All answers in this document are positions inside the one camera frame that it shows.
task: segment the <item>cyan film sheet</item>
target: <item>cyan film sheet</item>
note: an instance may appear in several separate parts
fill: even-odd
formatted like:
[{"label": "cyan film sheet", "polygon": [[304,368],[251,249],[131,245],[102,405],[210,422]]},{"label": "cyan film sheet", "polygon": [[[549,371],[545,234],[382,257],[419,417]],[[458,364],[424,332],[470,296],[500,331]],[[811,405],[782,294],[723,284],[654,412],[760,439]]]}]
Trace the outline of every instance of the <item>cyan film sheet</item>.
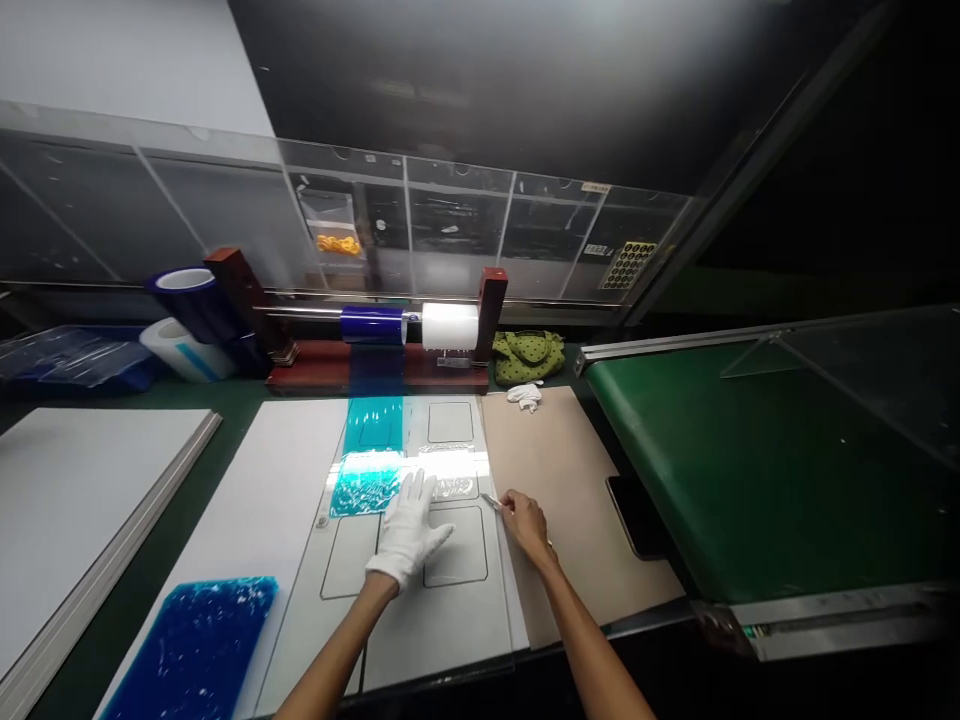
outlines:
[{"label": "cyan film sheet", "polygon": [[403,398],[353,398],[330,517],[386,510],[403,480]]}]

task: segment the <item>white glove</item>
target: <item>white glove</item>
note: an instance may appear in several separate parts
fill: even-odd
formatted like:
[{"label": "white glove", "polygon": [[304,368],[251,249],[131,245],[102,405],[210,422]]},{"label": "white glove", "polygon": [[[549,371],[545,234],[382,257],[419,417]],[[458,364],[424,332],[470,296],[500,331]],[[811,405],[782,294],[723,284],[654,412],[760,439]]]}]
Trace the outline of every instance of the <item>white glove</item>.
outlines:
[{"label": "white glove", "polygon": [[423,479],[423,468],[417,477],[408,473],[384,516],[380,549],[367,563],[367,572],[382,572],[400,585],[403,592],[410,577],[416,573],[434,551],[446,542],[456,526],[453,523],[431,529],[427,524],[430,500],[437,487],[437,478]]},{"label": "white glove", "polygon": [[542,384],[543,380],[537,380],[532,383],[527,383],[526,385],[517,385],[514,388],[510,388],[510,390],[507,391],[507,402],[519,403],[521,411],[529,410],[531,413],[536,412],[537,403],[539,403],[540,398],[543,397],[537,385]]}]

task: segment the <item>black phone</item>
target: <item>black phone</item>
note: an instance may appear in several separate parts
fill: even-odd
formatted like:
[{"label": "black phone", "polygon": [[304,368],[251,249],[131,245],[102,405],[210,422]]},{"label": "black phone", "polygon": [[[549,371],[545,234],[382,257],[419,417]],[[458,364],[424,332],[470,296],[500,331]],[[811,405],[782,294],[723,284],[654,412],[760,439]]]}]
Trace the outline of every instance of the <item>black phone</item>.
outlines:
[{"label": "black phone", "polygon": [[663,559],[670,538],[643,483],[638,478],[608,477],[607,489],[633,554],[641,560]]}]

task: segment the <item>white film roll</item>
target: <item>white film roll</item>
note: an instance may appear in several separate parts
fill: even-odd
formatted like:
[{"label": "white film roll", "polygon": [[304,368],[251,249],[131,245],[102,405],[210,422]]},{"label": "white film roll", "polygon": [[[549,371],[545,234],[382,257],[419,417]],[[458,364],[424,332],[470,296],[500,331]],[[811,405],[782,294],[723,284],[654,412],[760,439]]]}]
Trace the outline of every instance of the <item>white film roll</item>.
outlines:
[{"label": "white film roll", "polygon": [[474,350],[480,313],[476,305],[423,304],[425,350]]},{"label": "white film roll", "polygon": [[188,382],[207,383],[233,375],[237,368],[216,345],[197,342],[174,318],[156,322],[142,333],[140,343]]}]

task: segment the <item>stack of white boards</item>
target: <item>stack of white boards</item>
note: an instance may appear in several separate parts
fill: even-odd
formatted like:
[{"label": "stack of white boards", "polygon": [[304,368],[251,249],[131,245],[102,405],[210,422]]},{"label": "stack of white boards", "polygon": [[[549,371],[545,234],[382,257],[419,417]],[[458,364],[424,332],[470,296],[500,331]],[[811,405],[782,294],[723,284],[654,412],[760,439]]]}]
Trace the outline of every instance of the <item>stack of white boards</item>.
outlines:
[{"label": "stack of white boards", "polygon": [[0,718],[30,712],[219,423],[40,408],[0,437]]}]

